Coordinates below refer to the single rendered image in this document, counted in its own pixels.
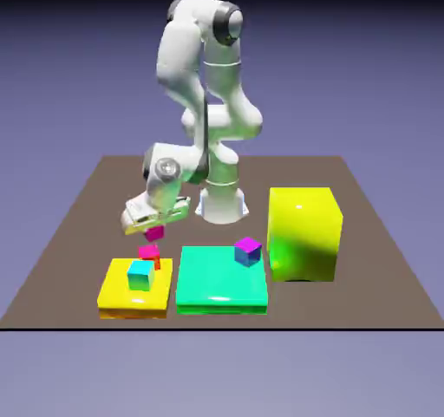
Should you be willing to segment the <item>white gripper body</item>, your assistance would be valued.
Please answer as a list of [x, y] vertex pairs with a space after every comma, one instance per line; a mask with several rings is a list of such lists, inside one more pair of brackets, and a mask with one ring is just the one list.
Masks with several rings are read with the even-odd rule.
[[126, 202], [121, 214], [122, 230], [130, 235], [181, 220], [187, 217], [190, 204], [190, 197], [181, 196], [176, 198], [172, 209], [161, 213], [148, 204], [145, 196], [137, 196]]

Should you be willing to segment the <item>large flat green box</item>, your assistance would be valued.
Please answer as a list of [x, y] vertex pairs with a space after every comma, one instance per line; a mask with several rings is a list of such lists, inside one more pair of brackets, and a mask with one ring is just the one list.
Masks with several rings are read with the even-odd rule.
[[262, 253], [235, 258], [232, 246], [184, 246], [175, 293], [182, 315], [265, 315], [268, 288]]

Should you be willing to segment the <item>small red cube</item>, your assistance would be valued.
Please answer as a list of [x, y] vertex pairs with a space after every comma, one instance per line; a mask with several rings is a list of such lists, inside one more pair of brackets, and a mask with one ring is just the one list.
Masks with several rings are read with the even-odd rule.
[[138, 258], [153, 262], [154, 269], [160, 270], [160, 250], [157, 244], [145, 244], [138, 248]]

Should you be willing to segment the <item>large flat yellow box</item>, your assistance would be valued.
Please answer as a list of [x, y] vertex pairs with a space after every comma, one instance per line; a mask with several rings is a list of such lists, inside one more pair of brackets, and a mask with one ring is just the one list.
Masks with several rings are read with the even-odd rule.
[[97, 297], [101, 318], [146, 318], [167, 315], [173, 277], [173, 260], [162, 258], [160, 269], [154, 271], [150, 291], [131, 290], [127, 271], [132, 258], [113, 258]]

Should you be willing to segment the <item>large tall yellow box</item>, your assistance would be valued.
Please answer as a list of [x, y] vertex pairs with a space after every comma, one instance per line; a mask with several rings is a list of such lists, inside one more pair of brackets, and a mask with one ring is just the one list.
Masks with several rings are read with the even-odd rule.
[[343, 214], [328, 187], [272, 187], [266, 250], [275, 282], [332, 282]]

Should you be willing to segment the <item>small cyan cube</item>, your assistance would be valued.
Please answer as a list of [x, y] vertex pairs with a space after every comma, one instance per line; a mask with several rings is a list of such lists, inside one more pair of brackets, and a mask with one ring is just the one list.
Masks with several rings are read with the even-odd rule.
[[134, 260], [127, 270], [127, 282], [130, 290], [150, 291], [155, 277], [155, 265], [152, 260]]

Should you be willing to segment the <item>small purple cube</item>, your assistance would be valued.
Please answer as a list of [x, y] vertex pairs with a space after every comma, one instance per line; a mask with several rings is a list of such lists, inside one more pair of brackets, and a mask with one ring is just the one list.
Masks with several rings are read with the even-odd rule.
[[262, 256], [262, 245], [255, 239], [244, 237], [234, 245], [234, 258], [243, 266], [250, 267]]

